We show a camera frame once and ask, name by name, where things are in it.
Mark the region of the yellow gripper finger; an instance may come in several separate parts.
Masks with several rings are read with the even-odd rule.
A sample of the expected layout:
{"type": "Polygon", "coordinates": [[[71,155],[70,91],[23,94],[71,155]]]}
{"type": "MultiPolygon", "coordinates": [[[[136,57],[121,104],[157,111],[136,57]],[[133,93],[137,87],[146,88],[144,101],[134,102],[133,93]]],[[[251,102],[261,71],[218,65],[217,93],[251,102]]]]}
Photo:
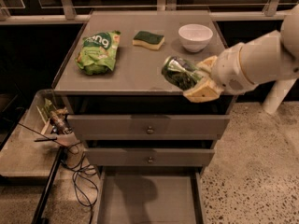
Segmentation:
{"type": "Polygon", "coordinates": [[[201,69],[201,70],[207,72],[208,74],[210,74],[215,62],[217,61],[217,59],[218,59],[217,56],[210,56],[210,57],[204,59],[203,61],[197,63],[196,66],[199,69],[201,69]]]}
{"type": "Polygon", "coordinates": [[[210,77],[203,77],[196,85],[183,92],[183,96],[192,103],[204,103],[219,99],[223,92],[210,77]]]}

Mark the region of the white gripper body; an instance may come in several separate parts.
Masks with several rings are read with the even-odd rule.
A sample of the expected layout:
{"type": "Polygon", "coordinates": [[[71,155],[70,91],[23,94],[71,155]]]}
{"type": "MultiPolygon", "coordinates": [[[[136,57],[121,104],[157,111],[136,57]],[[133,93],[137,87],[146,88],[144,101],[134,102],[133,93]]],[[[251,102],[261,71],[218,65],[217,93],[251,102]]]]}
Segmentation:
{"type": "Polygon", "coordinates": [[[242,65],[242,57],[249,50],[248,46],[249,43],[238,43],[224,50],[213,64],[210,76],[226,94],[244,94],[258,87],[249,79],[242,65]]]}

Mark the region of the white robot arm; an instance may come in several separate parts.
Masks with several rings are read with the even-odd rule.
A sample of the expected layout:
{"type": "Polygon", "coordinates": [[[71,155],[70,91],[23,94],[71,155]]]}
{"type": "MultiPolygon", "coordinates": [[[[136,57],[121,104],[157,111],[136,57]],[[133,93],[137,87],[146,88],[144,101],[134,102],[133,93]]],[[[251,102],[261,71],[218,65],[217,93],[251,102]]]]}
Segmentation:
{"type": "Polygon", "coordinates": [[[203,77],[183,92],[193,103],[213,101],[223,93],[243,94],[270,81],[299,78],[299,5],[287,13],[278,31],[238,43],[197,67],[203,77]]]}

